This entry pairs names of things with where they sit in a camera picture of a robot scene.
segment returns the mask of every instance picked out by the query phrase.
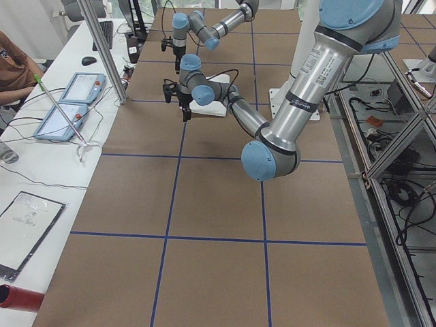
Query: blue and white device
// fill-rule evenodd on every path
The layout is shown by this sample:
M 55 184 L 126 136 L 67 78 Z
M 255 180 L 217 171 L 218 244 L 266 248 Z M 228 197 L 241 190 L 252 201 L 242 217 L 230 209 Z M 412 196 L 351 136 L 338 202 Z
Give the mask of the blue and white device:
M 76 129 L 83 124 L 88 112 L 87 104 L 73 104 L 69 102 L 58 102 L 68 119 Z M 56 106 L 53 106 L 44 120 L 40 123 L 33 137 L 38 140 L 68 141 L 74 135 L 74 130 L 69 126 L 63 115 Z
M 60 100 L 75 104 L 92 104 L 103 90 L 106 77 L 99 73 L 75 73 Z

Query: white table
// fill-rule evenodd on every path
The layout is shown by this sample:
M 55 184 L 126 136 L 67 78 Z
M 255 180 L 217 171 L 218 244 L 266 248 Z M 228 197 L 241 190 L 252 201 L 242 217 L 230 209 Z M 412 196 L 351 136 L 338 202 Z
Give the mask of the white table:
M 116 33 L 116 30 L 123 24 L 124 20 L 114 19 L 113 21 L 114 33 Z M 121 26 L 120 33 L 123 32 L 125 28 L 126 26 Z M 45 73 L 42 81 L 46 87 L 48 89 L 66 87 L 75 72 L 97 72 L 107 75 L 98 53 L 92 51 L 92 44 L 92 37 L 87 25 L 86 23 L 82 23 L 54 63 L 50 66 L 50 69 Z M 114 36 L 111 53 L 120 73 L 123 70 L 124 64 L 131 66 L 131 64 L 127 62 L 129 57 L 123 34 L 116 33 Z M 81 60 L 85 56 L 95 57 L 97 58 L 97 62 L 84 67 L 81 64 Z M 109 79 L 107 79 L 106 88 L 110 86 L 111 83 Z M 41 92 L 39 87 L 35 87 L 29 98 Z M 58 99 L 61 95 L 61 91 L 53 93 L 53 95 Z M 119 101 L 116 97 L 116 93 L 111 89 L 97 106 L 97 109 L 104 118 L 98 131 L 93 136 L 93 140 L 101 144 L 106 141 L 118 110 L 118 104 Z M 29 104 L 24 105 L 16 115 L 16 118 L 24 116 L 44 118 L 51 106 L 52 104 L 48 97 L 42 95 L 30 101 Z M 94 133 L 100 119 L 100 115 L 95 111 L 88 114 L 81 129 L 81 133 L 86 140 L 89 140 Z M 12 124 L 17 126 L 23 136 L 27 137 L 32 135 L 38 123 L 39 121 L 23 119 L 15 121 Z M 14 129 L 8 127 L 1 138 L 4 141 L 8 141 L 16 140 L 21 137 Z M 80 142 L 75 136 L 71 140 Z M 90 151 L 84 154 L 84 162 L 80 163 L 76 155 L 77 145 L 68 142 L 53 144 L 41 140 L 20 140 L 9 143 L 9 146 L 18 153 L 20 159 L 10 165 L 2 163 L 2 166 L 20 172 L 34 181 L 41 181 L 46 184 L 85 187 L 88 186 L 91 180 L 102 151 L 101 148 L 98 147 L 91 148 Z M 82 203 L 85 190 L 33 184 L 23 177 L 1 168 L 0 185 L 0 211 L 3 211 L 20 191 L 27 191 L 67 204 L 58 222 L 55 223 L 53 229 L 48 233 L 34 256 L 27 262 L 18 278 L 12 284 L 16 287 L 23 287 L 36 292 L 45 293 Z M 7 281 L 0 279 L 0 284 L 7 283 Z M 0 326 L 29 327 L 32 325 L 35 317 L 36 313 L 0 309 Z

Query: black keyboard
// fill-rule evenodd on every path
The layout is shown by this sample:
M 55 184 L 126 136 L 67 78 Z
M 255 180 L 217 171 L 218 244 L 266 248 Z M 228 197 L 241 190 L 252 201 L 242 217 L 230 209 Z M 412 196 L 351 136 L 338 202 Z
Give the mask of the black keyboard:
M 109 49 L 112 49 L 112 38 L 114 33 L 114 22 L 111 20 L 105 20 L 104 22 L 99 22 L 100 27 L 102 28 L 104 38 L 106 39 L 106 43 L 108 44 Z M 97 51 L 97 46 L 95 42 L 93 44 L 93 51 Z

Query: computer mouse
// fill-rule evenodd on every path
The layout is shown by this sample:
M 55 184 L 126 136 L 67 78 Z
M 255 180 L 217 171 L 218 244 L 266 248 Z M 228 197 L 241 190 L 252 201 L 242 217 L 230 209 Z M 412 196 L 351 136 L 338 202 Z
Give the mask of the computer mouse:
M 84 66 L 88 66 L 88 65 L 95 63 L 95 62 L 97 62 L 97 59 L 94 57 L 83 57 L 83 59 L 82 59 L 82 65 L 84 65 Z

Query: light blue cap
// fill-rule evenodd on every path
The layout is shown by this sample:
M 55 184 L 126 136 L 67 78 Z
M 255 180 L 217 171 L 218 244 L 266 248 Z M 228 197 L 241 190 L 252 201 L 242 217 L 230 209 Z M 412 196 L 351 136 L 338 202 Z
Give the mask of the light blue cap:
M 211 37 L 209 40 L 206 40 L 204 46 L 208 48 L 208 50 L 215 50 L 218 47 L 219 39 L 216 37 Z
M 243 168 L 257 181 L 267 181 L 275 176 L 276 163 L 270 149 L 259 141 L 246 144 L 241 155 Z
M 202 20 L 204 20 L 204 15 L 203 15 L 203 13 L 202 13 L 200 10 L 194 10 L 193 12 L 197 13 L 198 16 L 200 16 L 200 18 L 201 18 Z
M 398 46 L 398 42 L 400 40 L 400 35 L 396 37 L 391 37 L 387 40 L 378 41 L 371 44 L 365 44 L 363 49 L 360 51 L 361 55 L 369 54 L 369 53 L 381 53 L 383 51 L 389 51 Z
M 199 106 L 207 106 L 215 100 L 215 92 L 207 85 L 198 85 L 191 92 L 192 98 Z
M 320 20 L 330 29 L 357 27 L 379 11 L 384 0 L 321 0 Z
M 198 56 L 192 53 L 185 54 L 180 61 L 181 69 L 191 72 L 193 70 L 199 70 L 202 67 L 202 61 Z
M 172 26 L 175 29 L 184 29 L 188 23 L 188 16 L 182 12 L 178 12 L 172 17 Z

